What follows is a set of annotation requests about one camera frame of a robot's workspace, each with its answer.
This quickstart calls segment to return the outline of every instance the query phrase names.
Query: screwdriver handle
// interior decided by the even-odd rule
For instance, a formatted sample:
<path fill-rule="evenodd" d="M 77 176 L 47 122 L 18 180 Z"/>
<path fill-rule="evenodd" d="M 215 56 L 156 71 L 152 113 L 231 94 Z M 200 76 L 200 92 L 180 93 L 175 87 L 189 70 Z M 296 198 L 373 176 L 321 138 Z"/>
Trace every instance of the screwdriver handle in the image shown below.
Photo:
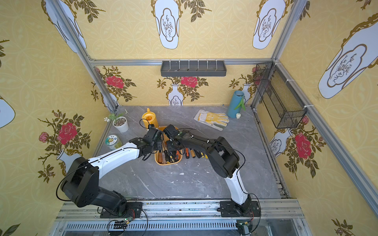
<path fill-rule="evenodd" d="M 194 150 L 194 152 L 195 152 L 195 155 L 198 157 L 198 158 L 201 158 L 201 154 L 200 154 L 200 152 L 199 151 L 197 151 L 197 150 Z"/>
<path fill-rule="evenodd" d="M 188 150 L 188 148 L 185 149 L 185 152 L 186 152 L 186 158 L 189 159 L 189 150 Z"/>
<path fill-rule="evenodd" d="M 193 149 L 190 150 L 190 153 L 192 155 L 192 158 L 195 158 L 195 153 L 194 153 Z"/>

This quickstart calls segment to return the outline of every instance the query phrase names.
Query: container lid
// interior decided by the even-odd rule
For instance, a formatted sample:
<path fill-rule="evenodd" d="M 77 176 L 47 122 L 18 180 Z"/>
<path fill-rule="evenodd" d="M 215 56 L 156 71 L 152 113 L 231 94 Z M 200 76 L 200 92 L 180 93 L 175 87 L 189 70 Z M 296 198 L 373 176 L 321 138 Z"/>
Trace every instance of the container lid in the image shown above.
<path fill-rule="evenodd" d="M 105 144 L 108 146 L 114 145 L 118 141 L 117 135 L 109 135 L 106 140 Z"/>

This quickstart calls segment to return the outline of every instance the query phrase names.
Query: blue cylindrical vase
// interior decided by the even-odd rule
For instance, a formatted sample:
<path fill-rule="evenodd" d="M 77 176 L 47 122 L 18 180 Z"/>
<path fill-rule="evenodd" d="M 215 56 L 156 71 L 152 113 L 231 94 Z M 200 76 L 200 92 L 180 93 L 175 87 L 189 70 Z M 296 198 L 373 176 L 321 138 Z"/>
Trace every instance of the blue cylindrical vase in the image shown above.
<path fill-rule="evenodd" d="M 242 91 L 237 90 L 234 92 L 234 95 L 231 98 L 230 105 L 228 106 L 228 109 L 227 109 L 228 117 L 236 118 L 236 114 L 240 113 L 241 106 L 238 107 L 236 110 L 235 110 L 235 107 L 240 103 L 240 100 L 242 100 L 243 97 L 244 97 L 244 93 Z"/>

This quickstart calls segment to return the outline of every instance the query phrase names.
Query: white robotic arm segment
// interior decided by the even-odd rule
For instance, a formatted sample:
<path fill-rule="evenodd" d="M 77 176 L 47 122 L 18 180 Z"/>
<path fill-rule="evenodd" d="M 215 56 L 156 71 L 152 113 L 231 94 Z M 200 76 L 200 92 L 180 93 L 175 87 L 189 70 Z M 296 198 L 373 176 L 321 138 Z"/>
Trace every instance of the white robotic arm segment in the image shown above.
<path fill-rule="evenodd" d="M 106 175 L 111 170 L 117 168 L 118 166 L 138 158 L 139 149 L 133 143 L 126 143 L 116 150 L 110 151 L 98 157 L 93 157 L 88 159 L 92 162 L 92 166 L 97 167 L 99 170 L 99 179 Z"/>
<path fill-rule="evenodd" d="M 245 188 L 238 169 L 234 171 L 234 173 L 232 174 L 232 178 L 227 177 L 225 178 L 225 181 L 227 183 L 228 188 L 230 189 L 231 199 L 237 204 L 242 205 L 245 202 L 245 200 L 247 200 L 248 194 L 244 193 L 243 191 L 243 189 Z"/>

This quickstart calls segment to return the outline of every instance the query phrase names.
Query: black wire mesh basket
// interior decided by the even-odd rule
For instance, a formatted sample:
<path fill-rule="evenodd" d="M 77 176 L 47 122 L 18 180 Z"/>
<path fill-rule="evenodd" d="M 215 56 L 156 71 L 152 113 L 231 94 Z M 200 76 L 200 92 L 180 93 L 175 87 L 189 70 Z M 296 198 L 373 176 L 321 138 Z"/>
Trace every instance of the black wire mesh basket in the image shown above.
<path fill-rule="evenodd" d="M 274 126 L 296 128 L 307 112 L 298 94 L 272 62 L 256 65 L 256 72 L 253 80 Z"/>

